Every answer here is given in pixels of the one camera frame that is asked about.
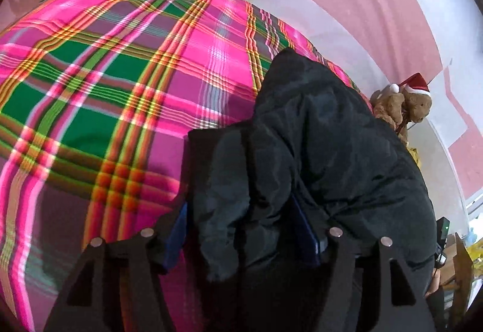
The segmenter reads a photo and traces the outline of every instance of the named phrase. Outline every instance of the silver screw head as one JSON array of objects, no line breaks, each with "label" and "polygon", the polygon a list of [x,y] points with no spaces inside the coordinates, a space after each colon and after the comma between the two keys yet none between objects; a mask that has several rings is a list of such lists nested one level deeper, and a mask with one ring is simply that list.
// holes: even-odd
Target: silver screw head
[{"label": "silver screw head", "polygon": [[103,240],[102,240],[101,237],[96,237],[96,238],[91,239],[90,244],[91,244],[92,247],[99,247],[99,246],[102,245],[102,242],[103,242]]},{"label": "silver screw head", "polygon": [[331,227],[330,230],[329,230],[329,233],[330,233],[330,235],[332,235],[333,237],[336,237],[336,238],[340,238],[340,237],[342,237],[342,234],[344,234],[342,229],[339,228],[339,227]]},{"label": "silver screw head", "polygon": [[154,235],[154,230],[151,227],[146,227],[141,230],[141,237],[149,238]]},{"label": "silver screw head", "polygon": [[392,239],[389,237],[382,237],[381,244],[383,244],[384,246],[390,247],[392,246]]}]

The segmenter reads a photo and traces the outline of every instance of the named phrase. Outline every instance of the teddy bear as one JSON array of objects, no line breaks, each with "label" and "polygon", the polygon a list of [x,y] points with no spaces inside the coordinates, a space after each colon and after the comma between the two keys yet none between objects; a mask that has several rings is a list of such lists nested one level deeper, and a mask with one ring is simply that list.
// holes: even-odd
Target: teddy bear
[{"label": "teddy bear", "polygon": [[421,73],[415,73],[401,84],[391,84],[371,97],[376,118],[386,121],[404,145],[408,144],[407,124],[418,123],[429,114],[431,94]]}]

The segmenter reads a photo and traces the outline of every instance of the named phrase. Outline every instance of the brown stuffed animal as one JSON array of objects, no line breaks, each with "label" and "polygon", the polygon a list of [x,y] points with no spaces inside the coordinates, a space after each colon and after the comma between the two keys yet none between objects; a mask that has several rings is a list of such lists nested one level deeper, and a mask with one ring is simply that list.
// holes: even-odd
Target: brown stuffed animal
[{"label": "brown stuffed animal", "polygon": [[374,116],[381,118],[398,133],[407,145],[408,122],[421,122],[431,108],[429,88],[421,73],[415,73],[401,84],[391,84],[371,97]]}]

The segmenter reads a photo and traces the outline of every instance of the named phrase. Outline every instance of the red hat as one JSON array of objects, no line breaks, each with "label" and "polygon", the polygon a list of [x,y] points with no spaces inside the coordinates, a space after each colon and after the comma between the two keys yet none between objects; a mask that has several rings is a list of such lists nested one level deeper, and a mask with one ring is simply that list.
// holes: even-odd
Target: red hat
[{"label": "red hat", "polygon": [[427,83],[424,80],[424,77],[422,77],[421,73],[413,74],[411,77],[399,84],[399,86],[401,89],[404,88],[406,91],[412,94],[424,94],[431,96]]}]

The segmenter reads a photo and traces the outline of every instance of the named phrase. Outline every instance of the white pom-pom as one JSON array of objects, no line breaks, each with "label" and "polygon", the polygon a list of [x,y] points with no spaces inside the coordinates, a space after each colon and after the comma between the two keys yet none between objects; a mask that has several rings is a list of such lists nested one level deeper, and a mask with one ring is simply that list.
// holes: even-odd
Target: white pom-pom
[{"label": "white pom-pom", "polygon": [[399,85],[397,84],[391,84],[389,86],[389,90],[392,94],[397,94],[399,92]]}]

